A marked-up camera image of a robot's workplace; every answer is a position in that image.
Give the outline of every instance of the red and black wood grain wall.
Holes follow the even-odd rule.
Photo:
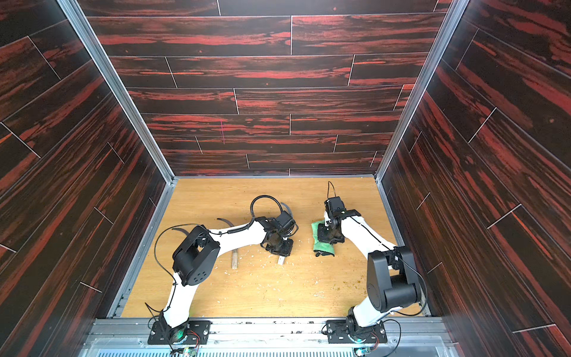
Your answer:
[[[569,19],[471,0],[383,178],[467,357],[571,355]]]
[[[55,0],[0,7],[0,356],[74,356],[164,180]]]
[[[79,3],[185,176],[374,173],[450,1]]]

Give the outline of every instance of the side wall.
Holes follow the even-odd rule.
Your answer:
[[[570,17],[472,0],[383,178],[466,356],[571,355]]]
[[[164,180],[55,0],[0,10],[0,356],[73,356]]]

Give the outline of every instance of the green cloth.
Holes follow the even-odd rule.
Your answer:
[[[335,256],[335,249],[332,244],[319,242],[317,239],[317,226],[319,224],[324,224],[324,220],[319,222],[311,223],[311,229],[313,230],[313,252],[316,253],[315,256],[319,255],[333,255]]]

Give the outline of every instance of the metal grate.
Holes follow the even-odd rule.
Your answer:
[[[312,352],[210,352],[201,351],[199,357],[352,357],[349,351],[312,351]],[[169,357],[168,351],[141,350],[99,350],[97,357]]]

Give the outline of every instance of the wooden floor panel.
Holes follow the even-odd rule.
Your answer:
[[[331,180],[347,208],[359,211],[385,239],[395,242],[373,178],[196,178],[178,182],[158,232],[182,223],[224,228],[216,218],[247,223],[248,207],[261,194],[290,206],[299,231],[293,236],[285,264],[260,246],[240,248],[238,269],[231,269],[231,253],[222,255],[192,302],[191,316],[344,316],[366,296],[367,266],[350,241],[335,246],[336,256],[315,257],[311,223],[323,219],[327,181]],[[277,207],[259,200],[258,216],[272,216]],[[172,266],[172,252],[183,239],[179,232],[164,234],[157,257]],[[123,317],[147,317],[144,303],[160,310],[166,305],[171,278],[155,263],[152,247],[123,311]],[[405,312],[418,312],[418,306]]]

